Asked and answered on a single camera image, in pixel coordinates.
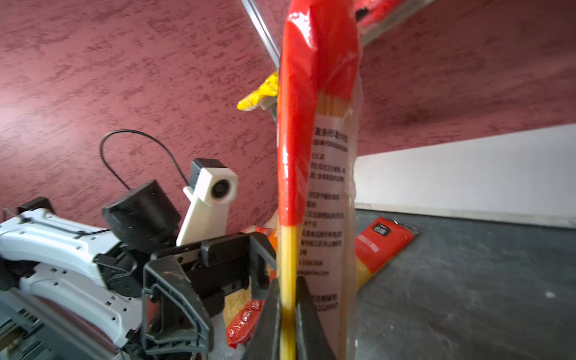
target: product information label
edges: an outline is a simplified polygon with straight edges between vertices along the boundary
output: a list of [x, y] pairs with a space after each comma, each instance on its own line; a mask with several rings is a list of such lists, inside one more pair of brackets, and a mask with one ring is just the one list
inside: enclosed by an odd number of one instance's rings
[[338, 354], [348, 135], [343, 119], [316, 114], [298, 274], [306, 277], [328, 343]]

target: red wall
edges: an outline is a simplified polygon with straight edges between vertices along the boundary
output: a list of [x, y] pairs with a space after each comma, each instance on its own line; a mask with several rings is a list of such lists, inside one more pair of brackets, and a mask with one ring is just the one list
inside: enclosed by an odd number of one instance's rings
[[[239, 0], [7, 0], [0, 34], [0, 206], [44, 195], [59, 215], [105, 226], [102, 206], [125, 189], [98, 144], [133, 128], [186, 174], [212, 157], [239, 175], [230, 231], [276, 208], [274, 123], [236, 110], [274, 67]], [[126, 182], [156, 178], [185, 212], [158, 145], [115, 135], [106, 153]]]
[[[290, 0], [258, 0], [281, 39]], [[576, 2], [436, 0], [364, 49], [359, 155], [576, 122]]]

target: white wall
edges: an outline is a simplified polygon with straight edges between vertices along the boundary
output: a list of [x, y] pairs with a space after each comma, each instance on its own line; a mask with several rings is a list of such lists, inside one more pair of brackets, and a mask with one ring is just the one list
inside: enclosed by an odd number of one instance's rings
[[576, 228], [576, 124], [358, 157], [356, 208]]

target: transparent plastic wrapper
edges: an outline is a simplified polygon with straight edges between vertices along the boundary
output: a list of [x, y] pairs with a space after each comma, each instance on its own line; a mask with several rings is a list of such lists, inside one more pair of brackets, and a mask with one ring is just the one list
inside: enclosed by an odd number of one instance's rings
[[292, 1], [278, 94], [281, 360], [295, 359], [299, 275], [332, 351], [340, 360], [354, 359], [360, 56], [353, 1]]

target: dark gray table surface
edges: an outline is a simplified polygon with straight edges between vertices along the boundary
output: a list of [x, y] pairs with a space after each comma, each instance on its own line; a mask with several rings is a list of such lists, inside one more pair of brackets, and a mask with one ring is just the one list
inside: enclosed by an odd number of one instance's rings
[[[420, 235], [357, 296], [358, 360], [576, 359], [576, 230], [358, 211]], [[210, 359], [239, 359], [221, 316]]]

